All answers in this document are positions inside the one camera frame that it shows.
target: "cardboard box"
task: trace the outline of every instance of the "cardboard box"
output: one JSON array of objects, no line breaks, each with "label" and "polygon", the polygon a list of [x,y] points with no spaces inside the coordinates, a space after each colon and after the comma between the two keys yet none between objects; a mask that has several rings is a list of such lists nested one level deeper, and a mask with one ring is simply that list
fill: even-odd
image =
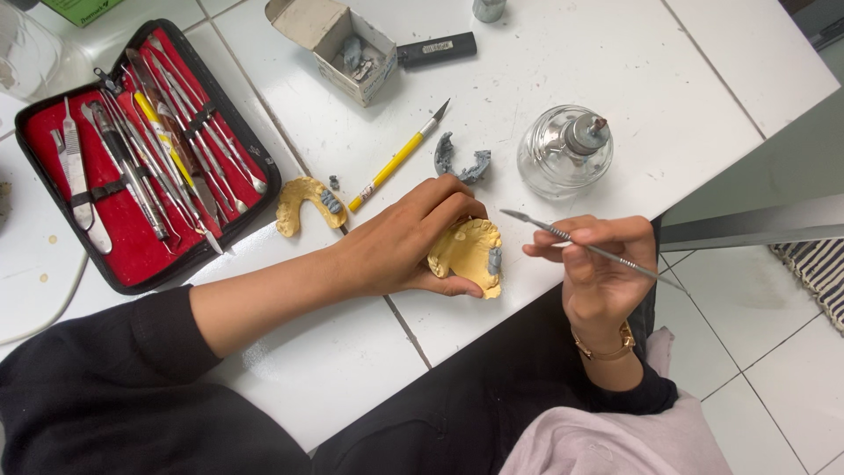
[{"label": "cardboard box", "polygon": [[[333,0],[270,0],[264,10],[276,30],[312,52],[322,77],[366,107],[397,67],[396,43],[351,8]],[[343,43],[357,35],[384,55],[383,63],[358,82],[339,70]]]},{"label": "cardboard box", "polygon": [[84,28],[122,0],[41,0],[69,22]]}]

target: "rose gold watch strap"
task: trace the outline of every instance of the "rose gold watch strap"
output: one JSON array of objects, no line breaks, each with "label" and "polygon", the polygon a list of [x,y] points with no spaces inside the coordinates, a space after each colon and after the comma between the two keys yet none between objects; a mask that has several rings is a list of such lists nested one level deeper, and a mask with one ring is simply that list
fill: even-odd
[{"label": "rose gold watch strap", "polygon": [[619,333],[621,335],[621,348],[619,348],[618,351],[605,354],[595,353],[589,348],[587,348],[587,346],[584,345],[580,338],[577,336],[577,333],[575,333],[575,329],[571,329],[571,335],[575,337],[575,345],[577,346],[577,349],[579,349],[581,353],[586,356],[586,358],[589,358],[590,360],[597,359],[600,361],[614,361],[616,359],[622,358],[627,353],[633,351],[633,347],[636,345],[636,340],[633,339],[633,333],[630,330],[630,325],[627,323],[627,320],[625,320],[625,322],[621,324],[621,328],[619,328]]}]

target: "black pants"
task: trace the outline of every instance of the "black pants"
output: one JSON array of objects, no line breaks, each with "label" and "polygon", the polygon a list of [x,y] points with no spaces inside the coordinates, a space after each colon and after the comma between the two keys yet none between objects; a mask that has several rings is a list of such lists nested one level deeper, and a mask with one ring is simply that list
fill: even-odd
[{"label": "black pants", "polygon": [[[628,318],[642,361],[655,302],[656,286]],[[542,412],[605,410],[594,390],[560,284],[322,444],[314,473],[498,473]]]}]

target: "brown handle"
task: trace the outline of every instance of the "brown handle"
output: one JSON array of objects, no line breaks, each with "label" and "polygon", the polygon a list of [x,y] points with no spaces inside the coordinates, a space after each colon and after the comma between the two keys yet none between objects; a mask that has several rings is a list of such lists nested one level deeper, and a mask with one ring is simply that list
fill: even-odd
[{"label": "brown handle", "polygon": [[185,166],[187,174],[192,177],[202,176],[202,170],[199,168],[197,157],[187,147],[187,141],[184,135],[181,134],[181,128],[176,122],[176,119],[173,118],[173,111],[165,104],[164,98],[161,96],[161,91],[157,89],[151,90],[148,96],[149,101],[158,113],[161,126],[170,133],[170,142],[173,143],[173,150],[176,151],[181,159],[181,163]]}]

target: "striped rug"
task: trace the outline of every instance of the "striped rug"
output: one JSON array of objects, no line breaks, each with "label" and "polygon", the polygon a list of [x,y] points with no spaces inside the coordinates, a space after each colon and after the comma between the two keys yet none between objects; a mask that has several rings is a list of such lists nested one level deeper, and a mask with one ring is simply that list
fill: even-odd
[{"label": "striped rug", "polygon": [[844,335],[844,239],[772,244],[770,248],[812,291]]}]

